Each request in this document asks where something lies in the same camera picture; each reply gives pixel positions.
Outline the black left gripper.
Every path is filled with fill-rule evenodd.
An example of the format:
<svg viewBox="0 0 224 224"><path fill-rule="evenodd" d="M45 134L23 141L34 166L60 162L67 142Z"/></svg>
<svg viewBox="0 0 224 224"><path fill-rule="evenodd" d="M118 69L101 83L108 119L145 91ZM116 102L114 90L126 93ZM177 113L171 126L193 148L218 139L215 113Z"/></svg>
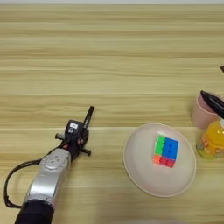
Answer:
<svg viewBox="0 0 224 224"><path fill-rule="evenodd" d="M87 129L80 131L66 131L64 134L57 133L56 139L61 140L60 148L68 151L71 154L71 159L75 160L81 153L88 156L91 155L91 150L87 150L85 145L88 141L89 131Z"/></svg>

